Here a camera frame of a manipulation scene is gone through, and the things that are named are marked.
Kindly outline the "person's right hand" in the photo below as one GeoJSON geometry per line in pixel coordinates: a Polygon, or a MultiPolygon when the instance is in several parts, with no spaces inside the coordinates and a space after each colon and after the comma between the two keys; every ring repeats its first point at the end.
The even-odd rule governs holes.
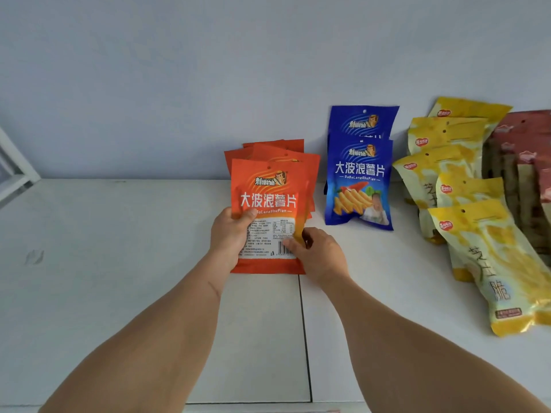
{"type": "Polygon", "coordinates": [[[307,251],[296,256],[307,277],[325,290],[336,281],[350,280],[346,257],[334,237],[322,229],[307,227],[302,231],[307,251]]]}

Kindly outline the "person's left hand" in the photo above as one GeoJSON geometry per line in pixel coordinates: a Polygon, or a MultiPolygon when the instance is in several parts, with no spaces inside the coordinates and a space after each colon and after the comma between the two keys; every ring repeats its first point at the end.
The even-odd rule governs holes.
{"type": "Polygon", "coordinates": [[[230,272],[237,263],[241,250],[247,240],[247,230],[235,230],[231,227],[231,207],[226,207],[215,218],[210,231],[208,255],[224,271],[230,272]]]}

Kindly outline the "yellow snack packet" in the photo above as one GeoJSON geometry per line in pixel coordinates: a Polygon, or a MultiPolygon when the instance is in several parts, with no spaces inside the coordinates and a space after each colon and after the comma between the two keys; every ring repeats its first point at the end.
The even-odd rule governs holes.
{"type": "MultiPolygon", "coordinates": [[[[498,178],[468,178],[441,173],[436,182],[437,208],[447,208],[469,204],[488,199],[498,199],[507,208],[504,192],[504,182],[498,178]]],[[[472,271],[468,268],[458,253],[448,245],[453,277],[457,281],[472,283],[472,271]]]]}
{"type": "Polygon", "coordinates": [[[408,130],[410,153],[406,156],[446,145],[465,146],[477,152],[478,163],[473,178],[481,178],[486,123],[486,118],[413,118],[408,130]]]}
{"type": "Polygon", "coordinates": [[[486,141],[513,106],[487,103],[461,97],[438,97],[428,117],[486,118],[484,141],[486,141]]]}
{"type": "Polygon", "coordinates": [[[398,159],[394,169],[401,176],[412,200],[418,207],[419,224],[422,236],[432,244],[445,244],[429,213],[437,208],[436,183],[441,173],[450,172],[474,177],[477,152],[461,145],[446,145],[423,150],[398,159]]]}
{"type": "Polygon", "coordinates": [[[488,199],[428,211],[486,299],[495,335],[551,326],[551,270],[501,201],[488,199]]]}

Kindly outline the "white metal frame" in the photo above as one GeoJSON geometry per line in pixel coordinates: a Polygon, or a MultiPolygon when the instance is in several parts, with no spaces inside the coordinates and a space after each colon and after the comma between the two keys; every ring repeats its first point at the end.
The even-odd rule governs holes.
{"type": "Polygon", "coordinates": [[[42,180],[41,176],[0,125],[0,209],[42,180]]]}

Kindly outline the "person's left forearm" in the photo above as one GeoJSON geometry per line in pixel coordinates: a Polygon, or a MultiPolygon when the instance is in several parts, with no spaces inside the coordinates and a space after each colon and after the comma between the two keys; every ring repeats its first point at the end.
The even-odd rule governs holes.
{"type": "Polygon", "coordinates": [[[182,413],[212,349],[222,292],[237,258],[210,250],[87,355],[39,413],[182,413]]]}

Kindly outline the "dark red snack packet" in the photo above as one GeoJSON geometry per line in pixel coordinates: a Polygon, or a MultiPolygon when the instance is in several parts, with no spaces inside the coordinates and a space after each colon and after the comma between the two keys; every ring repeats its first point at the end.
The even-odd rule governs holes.
{"type": "Polygon", "coordinates": [[[503,156],[506,200],[516,225],[538,256],[551,267],[551,225],[541,201],[536,155],[526,151],[503,156]]]}
{"type": "Polygon", "coordinates": [[[539,155],[551,155],[551,131],[492,134],[483,144],[483,176],[502,178],[505,196],[517,195],[517,166],[532,165],[539,155]]]}
{"type": "Polygon", "coordinates": [[[507,113],[492,132],[492,136],[507,133],[551,133],[551,110],[526,110],[507,113]]]}

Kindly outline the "blue chips packet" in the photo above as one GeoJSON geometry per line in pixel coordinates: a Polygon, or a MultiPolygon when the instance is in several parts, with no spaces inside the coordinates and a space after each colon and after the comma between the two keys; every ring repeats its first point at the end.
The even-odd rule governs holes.
{"type": "Polygon", "coordinates": [[[389,206],[393,141],[350,134],[328,139],[325,224],[359,219],[393,231],[389,206]]]}
{"type": "Polygon", "coordinates": [[[340,134],[388,139],[398,111],[398,105],[332,105],[327,140],[340,134]]]}

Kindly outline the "orange chips packet white label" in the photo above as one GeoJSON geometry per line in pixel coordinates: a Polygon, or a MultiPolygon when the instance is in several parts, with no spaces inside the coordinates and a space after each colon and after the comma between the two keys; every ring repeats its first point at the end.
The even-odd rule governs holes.
{"type": "Polygon", "coordinates": [[[300,170],[286,163],[235,159],[231,173],[232,214],[256,208],[236,274],[303,275],[300,261],[284,245],[286,238],[302,240],[307,220],[305,184],[300,170]]]}

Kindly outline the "person's right forearm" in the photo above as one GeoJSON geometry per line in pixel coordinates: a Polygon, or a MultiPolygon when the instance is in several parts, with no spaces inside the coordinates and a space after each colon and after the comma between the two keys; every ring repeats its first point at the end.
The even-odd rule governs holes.
{"type": "Polygon", "coordinates": [[[498,368],[404,318],[348,274],[316,281],[333,304],[372,413],[551,413],[498,368]]]}

